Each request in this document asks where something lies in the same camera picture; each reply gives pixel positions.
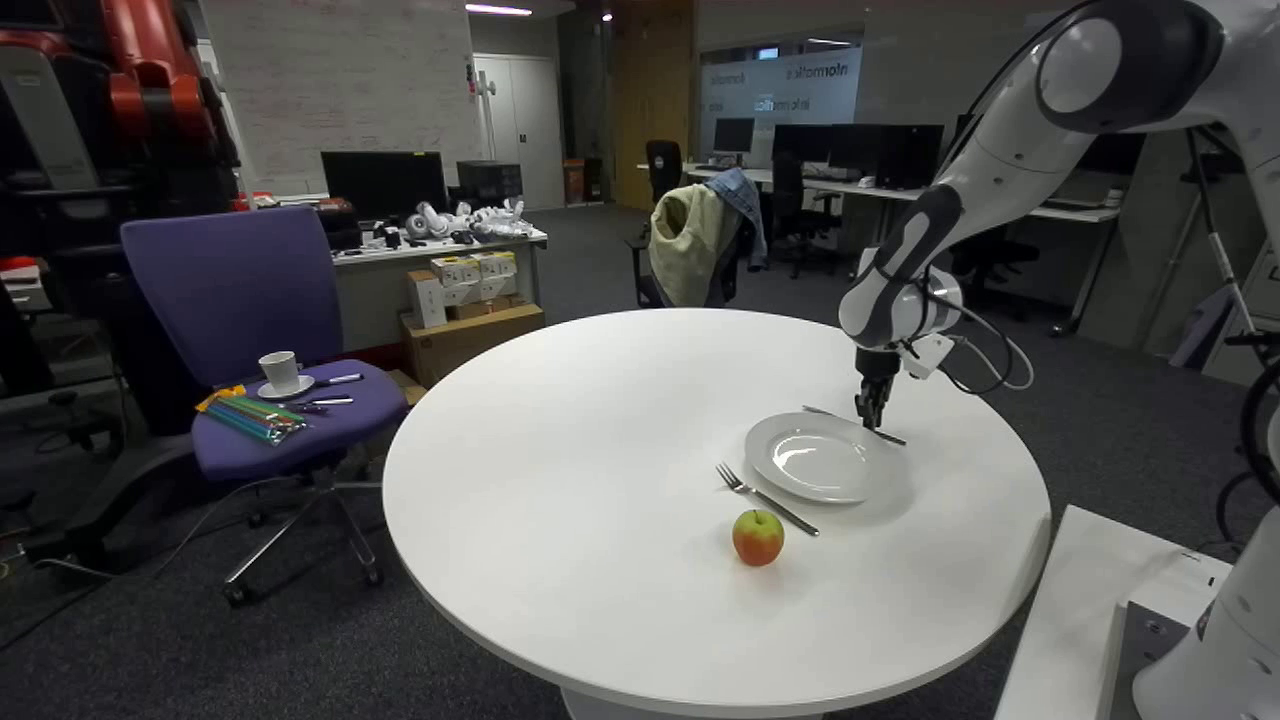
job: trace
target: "cup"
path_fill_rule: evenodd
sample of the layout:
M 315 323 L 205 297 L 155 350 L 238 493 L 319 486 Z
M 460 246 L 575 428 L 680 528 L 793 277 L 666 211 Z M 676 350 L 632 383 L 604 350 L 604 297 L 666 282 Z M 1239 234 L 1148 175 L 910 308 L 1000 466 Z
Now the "cup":
M 300 365 L 291 350 L 270 350 L 256 360 L 263 368 L 271 390 L 295 390 L 300 388 Z

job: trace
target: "door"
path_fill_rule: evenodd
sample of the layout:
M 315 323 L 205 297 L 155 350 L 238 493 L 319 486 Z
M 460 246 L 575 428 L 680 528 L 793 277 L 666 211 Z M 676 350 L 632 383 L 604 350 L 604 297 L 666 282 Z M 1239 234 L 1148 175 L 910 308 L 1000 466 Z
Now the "door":
M 544 55 L 475 51 L 479 151 L 520 164 L 523 209 L 564 202 L 562 81 Z

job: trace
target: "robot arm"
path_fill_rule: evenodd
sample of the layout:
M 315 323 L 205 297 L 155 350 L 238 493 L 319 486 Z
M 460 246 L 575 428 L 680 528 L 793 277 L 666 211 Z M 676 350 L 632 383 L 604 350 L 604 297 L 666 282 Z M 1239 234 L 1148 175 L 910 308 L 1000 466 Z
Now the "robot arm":
M 1226 118 L 1259 168 L 1254 179 L 1280 240 L 1280 103 L 1259 116 L 1259 103 L 1272 103 L 1266 89 L 1280 76 L 1276 23 L 1280 0 L 1095 0 L 1051 23 L 1003 76 L 968 149 L 841 300 L 841 329 L 859 342 L 864 423 L 879 428 L 899 354 L 918 354 L 919 338 L 960 315 L 960 282 L 927 264 L 1030 217 L 1068 179 L 1095 130 Z

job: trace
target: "ceiling light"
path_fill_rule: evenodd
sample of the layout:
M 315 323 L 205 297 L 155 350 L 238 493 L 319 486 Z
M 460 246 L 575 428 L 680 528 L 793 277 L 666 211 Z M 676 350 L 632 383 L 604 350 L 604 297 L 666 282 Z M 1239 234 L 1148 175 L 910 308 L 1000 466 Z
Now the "ceiling light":
M 515 3 L 467 3 L 473 16 L 534 16 L 534 6 Z

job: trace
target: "white round table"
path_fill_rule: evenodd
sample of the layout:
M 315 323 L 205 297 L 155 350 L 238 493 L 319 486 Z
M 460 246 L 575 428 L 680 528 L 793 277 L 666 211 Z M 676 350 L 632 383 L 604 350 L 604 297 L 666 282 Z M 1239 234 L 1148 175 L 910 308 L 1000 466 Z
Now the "white round table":
M 919 686 L 1018 613 L 1049 547 L 1022 435 L 943 374 L 896 378 L 892 486 L 774 493 L 821 534 L 746 566 L 718 464 L 777 412 L 854 412 L 844 333 L 761 310 L 620 310 L 509 338 L 396 431 L 399 559 L 475 642 L 572 715 L 816 715 Z

